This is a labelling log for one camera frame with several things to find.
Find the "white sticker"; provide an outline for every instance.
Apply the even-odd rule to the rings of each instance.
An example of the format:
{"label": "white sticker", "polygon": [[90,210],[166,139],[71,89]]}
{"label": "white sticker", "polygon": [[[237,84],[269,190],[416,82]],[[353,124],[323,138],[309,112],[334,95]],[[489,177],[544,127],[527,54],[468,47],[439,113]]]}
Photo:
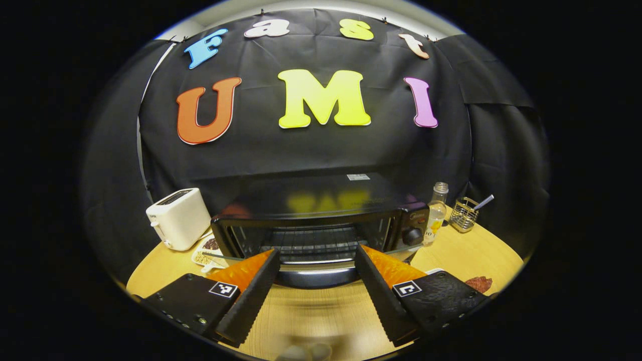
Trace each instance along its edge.
{"label": "white sticker", "polygon": [[370,177],[365,174],[348,174],[348,179],[351,181],[369,181]]}

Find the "blue letter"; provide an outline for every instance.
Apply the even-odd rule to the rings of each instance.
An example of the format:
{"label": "blue letter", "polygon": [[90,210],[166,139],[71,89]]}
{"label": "blue letter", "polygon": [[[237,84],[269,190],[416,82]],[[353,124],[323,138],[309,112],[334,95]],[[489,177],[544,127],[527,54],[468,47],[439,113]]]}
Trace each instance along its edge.
{"label": "blue letter", "polygon": [[202,62],[215,56],[216,53],[218,53],[218,49],[216,49],[215,46],[219,46],[223,42],[219,35],[225,33],[227,33],[227,29],[216,30],[214,33],[211,33],[185,49],[185,53],[189,52],[189,55],[192,57],[192,64],[189,65],[189,68],[194,69]]}

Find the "toaster oven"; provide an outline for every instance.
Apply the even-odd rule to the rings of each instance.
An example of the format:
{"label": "toaster oven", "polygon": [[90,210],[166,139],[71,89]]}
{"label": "toaster oven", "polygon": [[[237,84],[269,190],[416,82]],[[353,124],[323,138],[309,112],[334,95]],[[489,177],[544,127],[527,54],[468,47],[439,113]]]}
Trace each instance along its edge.
{"label": "toaster oven", "polygon": [[255,182],[211,224],[225,258],[242,260],[278,248],[277,284],[326,288],[358,279],[359,245],[401,260],[412,257],[427,218],[425,203],[380,174],[366,173]]}

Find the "wooden table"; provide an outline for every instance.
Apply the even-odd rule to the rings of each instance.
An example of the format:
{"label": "wooden table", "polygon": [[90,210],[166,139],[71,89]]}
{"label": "wooden table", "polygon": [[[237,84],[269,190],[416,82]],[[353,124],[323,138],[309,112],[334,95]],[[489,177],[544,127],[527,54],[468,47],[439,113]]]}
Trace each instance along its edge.
{"label": "wooden table", "polygon": [[[186,274],[202,274],[192,252],[172,251],[159,243],[134,270],[126,289],[143,298]],[[499,292],[517,275],[522,259],[480,225],[459,233],[441,228],[435,242],[421,248],[412,265],[422,271],[440,268],[462,281],[492,278],[486,295]],[[333,361],[364,360],[395,348],[386,338],[362,281],[325,290],[296,290],[274,285],[252,329],[237,351],[274,360],[292,344],[323,342],[333,347]]]}

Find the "white toaster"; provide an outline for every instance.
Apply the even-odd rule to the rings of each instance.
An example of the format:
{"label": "white toaster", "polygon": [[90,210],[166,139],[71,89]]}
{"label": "white toaster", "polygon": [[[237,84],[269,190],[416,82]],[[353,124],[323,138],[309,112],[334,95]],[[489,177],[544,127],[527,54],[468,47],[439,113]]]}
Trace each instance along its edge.
{"label": "white toaster", "polygon": [[152,204],[146,213],[160,240],[176,251],[190,249],[211,222],[198,188],[176,191]]}

